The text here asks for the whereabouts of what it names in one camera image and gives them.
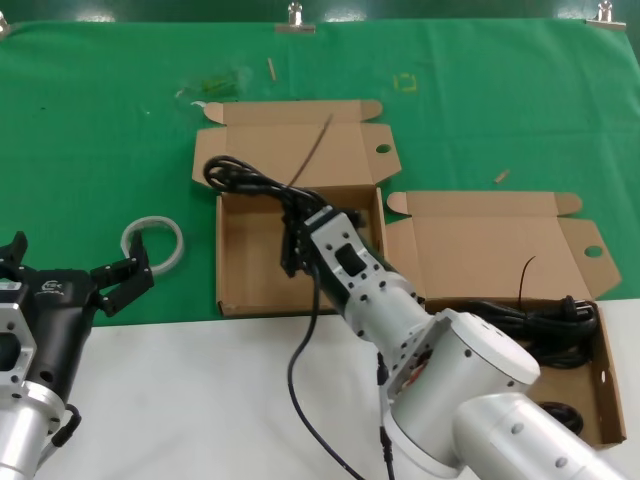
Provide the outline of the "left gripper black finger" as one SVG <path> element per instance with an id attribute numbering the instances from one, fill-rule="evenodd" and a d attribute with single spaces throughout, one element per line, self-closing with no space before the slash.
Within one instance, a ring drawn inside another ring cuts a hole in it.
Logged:
<path id="1" fill-rule="evenodd" d="M 153 274 L 140 232 L 135 232 L 130 256 L 90 271 L 96 291 L 92 303 L 113 317 L 154 286 Z"/>
<path id="2" fill-rule="evenodd" d="M 25 279 L 22 260 L 27 249 L 28 240 L 23 231 L 18 231 L 9 244 L 1 247 L 0 274 L 2 279 Z"/>

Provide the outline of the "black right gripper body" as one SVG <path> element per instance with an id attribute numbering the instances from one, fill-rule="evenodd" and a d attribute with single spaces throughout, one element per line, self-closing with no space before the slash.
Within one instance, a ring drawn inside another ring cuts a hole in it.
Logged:
<path id="1" fill-rule="evenodd" d="M 343 314 L 350 298 L 349 289 L 324 262 L 316 261 L 312 267 L 312 273 L 314 281 L 318 284 L 320 291 L 328 298 L 331 307 L 338 314 Z"/>

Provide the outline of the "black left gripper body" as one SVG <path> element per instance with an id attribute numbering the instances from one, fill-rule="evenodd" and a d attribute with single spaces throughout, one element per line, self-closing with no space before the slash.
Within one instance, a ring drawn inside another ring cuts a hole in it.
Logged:
<path id="1" fill-rule="evenodd" d="M 20 268 L 17 278 L 35 300 L 29 327 L 36 353 L 26 379 L 66 401 L 97 311 L 96 283 L 88 272 L 72 269 Z"/>

